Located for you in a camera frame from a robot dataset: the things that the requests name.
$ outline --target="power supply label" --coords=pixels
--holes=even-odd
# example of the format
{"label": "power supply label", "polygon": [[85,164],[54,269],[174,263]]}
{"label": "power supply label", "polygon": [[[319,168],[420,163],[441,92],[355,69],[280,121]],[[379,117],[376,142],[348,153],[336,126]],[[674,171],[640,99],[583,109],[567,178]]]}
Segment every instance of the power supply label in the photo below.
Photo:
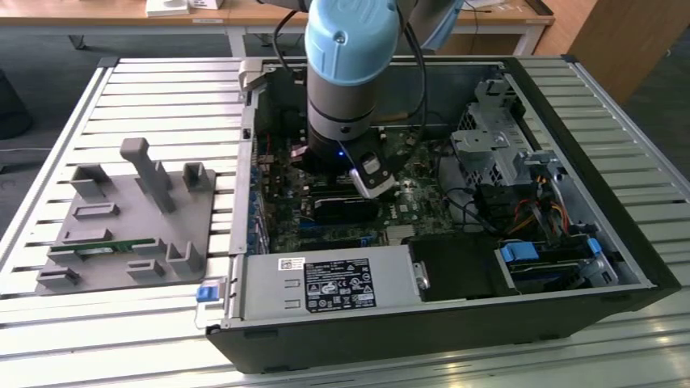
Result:
{"label": "power supply label", "polygon": [[304,263],[304,293],[309,313],[376,307],[368,259]]}

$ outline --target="white cable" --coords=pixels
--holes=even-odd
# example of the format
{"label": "white cable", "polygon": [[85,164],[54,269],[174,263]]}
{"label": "white cable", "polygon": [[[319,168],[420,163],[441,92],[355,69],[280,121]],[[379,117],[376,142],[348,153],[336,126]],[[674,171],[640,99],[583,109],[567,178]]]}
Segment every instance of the white cable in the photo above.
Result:
{"label": "white cable", "polygon": [[52,148],[9,148],[0,150],[0,152],[18,152],[18,151],[49,151]]}

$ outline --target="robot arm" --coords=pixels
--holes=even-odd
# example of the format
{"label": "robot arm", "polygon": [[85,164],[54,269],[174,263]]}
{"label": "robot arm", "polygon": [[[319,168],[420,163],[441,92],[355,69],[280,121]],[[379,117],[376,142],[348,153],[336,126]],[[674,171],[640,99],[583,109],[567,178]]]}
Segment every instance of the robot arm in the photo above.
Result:
{"label": "robot arm", "polygon": [[[404,155],[384,155],[369,131],[379,75],[389,64],[400,34],[416,45],[420,61],[421,49],[441,46],[463,0],[257,1],[293,11],[308,9],[308,149],[328,169],[349,169],[360,195],[373,198],[393,186],[393,174],[407,161]],[[424,95],[420,104],[425,105]]]}

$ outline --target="green circuit board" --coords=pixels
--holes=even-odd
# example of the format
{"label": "green circuit board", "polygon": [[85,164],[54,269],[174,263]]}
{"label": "green circuit board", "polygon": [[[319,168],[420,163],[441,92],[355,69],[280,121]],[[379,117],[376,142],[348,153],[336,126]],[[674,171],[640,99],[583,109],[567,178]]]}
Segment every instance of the green circuit board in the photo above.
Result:
{"label": "green circuit board", "polygon": [[[384,148],[388,154],[407,146],[408,131],[387,130]],[[262,170],[262,196],[266,202],[266,224],[272,253],[315,251],[347,247],[380,247],[399,244],[388,236],[391,226],[405,226],[413,235],[453,231],[451,214],[443,203],[433,177],[433,156],[419,147],[405,168],[396,174],[396,186],[375,203],[375,219],[361,223],[316,224],[309,206],[312,190],[337,184],[352,186],[348,175],[308,175],[289,165],[289,139],[272,145],[272,152],[258,158]]]}

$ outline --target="blue tab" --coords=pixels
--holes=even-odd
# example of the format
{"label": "blue tab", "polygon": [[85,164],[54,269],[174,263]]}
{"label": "blue tab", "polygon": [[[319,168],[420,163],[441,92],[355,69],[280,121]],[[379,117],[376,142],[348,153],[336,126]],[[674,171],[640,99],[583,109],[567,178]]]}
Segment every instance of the blue tab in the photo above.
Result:
{"label": "blue tab", "polygon": [[599,241],[595,238],[588,238],[585,240],[585,244],[589,246],[591,253],[595,256],[599,256],[599,254],[601,253],[601,246],[599,245]]}
{"label": "blue tab", "polygon": [[201,285],[196,290],[196,302],[216,302],[220,299],[216,285]]}
{"label": "blue tab", "polygon": [[512,255],[512,253],[509,253],[509,250],[507,249],[507,247],[500,248],[500,255],[503,256],[503,261],[505,263],[509,263],[511,261],[515,260],[513,255]]}
{"label": "blue tab", "polygon": [[539,259],[535,244],[531,242],[508,242],[500,249],[500,252],[505,263],[509,263],[511,261]]}

